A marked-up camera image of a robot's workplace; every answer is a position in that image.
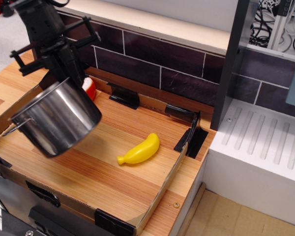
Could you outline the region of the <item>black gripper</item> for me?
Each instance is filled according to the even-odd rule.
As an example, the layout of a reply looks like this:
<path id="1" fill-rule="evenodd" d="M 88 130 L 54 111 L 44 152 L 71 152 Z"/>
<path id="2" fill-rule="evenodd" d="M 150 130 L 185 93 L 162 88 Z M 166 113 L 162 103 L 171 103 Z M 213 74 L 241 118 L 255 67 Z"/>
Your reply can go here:
<path id="1" fill-rule="evenodd" d="M 81 88 L 85 72 L 78 50 L 101 41 L 90 23 L 90 18 L 83 17 L 79 21 L 65 25 L 54 9 L 19 9 L 17 12 L 26 26 L 31 41 L 29 45 L 18 51 L 12 51 L 10 55 L 19 64 L 22 75 L 26 76 L 46 68 L 58 82 L 61 83 L 70 77 L 76 86 Z M 87 28 L 88 36 L 73 42 L 68 40 L 65 35 L 80 26 Z M 20 54 L 30 49 L 38 50 L 40 55 L 33 62 L 24 64 Z"/>

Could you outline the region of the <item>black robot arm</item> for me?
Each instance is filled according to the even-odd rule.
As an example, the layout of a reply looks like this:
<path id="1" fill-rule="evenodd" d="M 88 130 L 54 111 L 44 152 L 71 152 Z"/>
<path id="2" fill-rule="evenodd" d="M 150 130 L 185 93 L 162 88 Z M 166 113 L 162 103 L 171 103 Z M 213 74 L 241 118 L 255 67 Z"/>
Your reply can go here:
<path id="1" fill-rule="evenodd" d="M 23 76 L 45 68 L 59 82 L 70 78 L 77 87 L 82 87 L 86 75 L 78 50 L 101 39 L 89 17 L 65 25 L 56 11 L 65 5 L 54 0 L 16 0 L 9 4 L 21 17 L 31 42 L 12 51 L 10 56 L 17 61 Z M 66 33 L 80 26 L 85 26 L 89 35 L 77 41 L 67 39 Z"/>

